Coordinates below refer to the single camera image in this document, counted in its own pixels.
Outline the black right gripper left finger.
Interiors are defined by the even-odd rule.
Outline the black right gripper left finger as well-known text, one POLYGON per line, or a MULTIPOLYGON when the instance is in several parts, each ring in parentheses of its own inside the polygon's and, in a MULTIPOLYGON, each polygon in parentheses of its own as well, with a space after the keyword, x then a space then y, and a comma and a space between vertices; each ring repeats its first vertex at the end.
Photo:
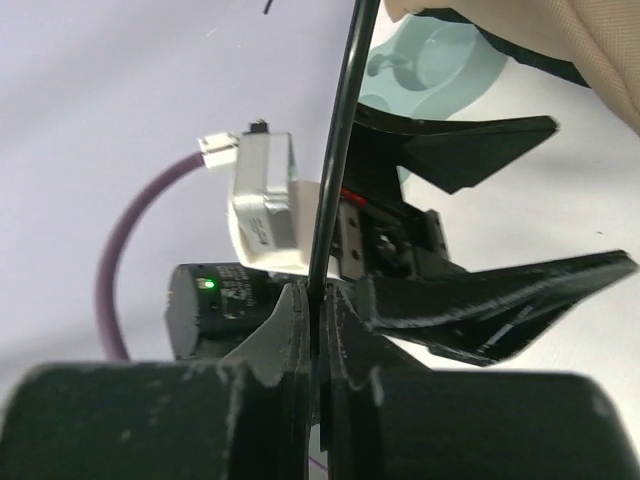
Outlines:
POLYGON ((305 289, 220 361, 31 370, 1 428, 5 479, 304 479, 312 410, 305 289))

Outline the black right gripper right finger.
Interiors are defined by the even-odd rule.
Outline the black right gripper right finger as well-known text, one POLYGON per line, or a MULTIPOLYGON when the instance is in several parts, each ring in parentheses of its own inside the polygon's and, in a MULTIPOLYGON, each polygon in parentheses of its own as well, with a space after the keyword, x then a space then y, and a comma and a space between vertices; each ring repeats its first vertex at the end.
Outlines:
POLYGON ((331 288, 320 323, 332 479, 635 479, 616 409, 573 374, 434 371, 331 288))

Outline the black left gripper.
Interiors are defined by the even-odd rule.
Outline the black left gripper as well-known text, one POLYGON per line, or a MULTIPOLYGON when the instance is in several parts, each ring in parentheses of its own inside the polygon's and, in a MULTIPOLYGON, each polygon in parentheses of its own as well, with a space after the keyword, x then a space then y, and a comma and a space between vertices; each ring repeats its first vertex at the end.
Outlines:
POLYGON ((576 304, 637 272, 622 250, 464 272, 449 258, 439 214, 403 199, 399 167, 454 194, 557 130, 549 116, 436 121, 357 107, 331 255, 342 280, 376 276, 369 281, 376 331, 486 367, 516 356, 576 304))

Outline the beige fabric pet tent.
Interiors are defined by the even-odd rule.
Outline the beige fabric pet tent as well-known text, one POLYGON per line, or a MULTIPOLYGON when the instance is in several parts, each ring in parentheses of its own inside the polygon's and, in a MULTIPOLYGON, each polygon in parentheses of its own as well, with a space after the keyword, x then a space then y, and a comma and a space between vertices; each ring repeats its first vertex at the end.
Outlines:
POLYGON ((389 18, 451 9, 518 47, 572 64, 603 103, 639 130, 637 1, 386 1, 389 18))

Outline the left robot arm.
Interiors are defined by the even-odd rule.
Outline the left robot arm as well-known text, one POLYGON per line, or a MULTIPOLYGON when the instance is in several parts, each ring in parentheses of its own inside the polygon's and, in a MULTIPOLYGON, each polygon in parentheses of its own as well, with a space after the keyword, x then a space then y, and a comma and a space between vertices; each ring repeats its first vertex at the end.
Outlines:
MULTIPOLYGON (((359 105, 332 222, 328 278, 373 331, 431 354, 489 366, 526 349, 583 299, 636 272, 621 250, 469 272, 448 252, 441 220, 402 196, 407 169, 445 193, 477 186, 556 132, 547 116, 459 122, 359 105)), ((179 359, 221 357, 306 278, 320 187, 296 174, 292 138, 258 121, 200 143, 204 165, 231 165, 234 263, 178 266, 165 314, 179 359)))

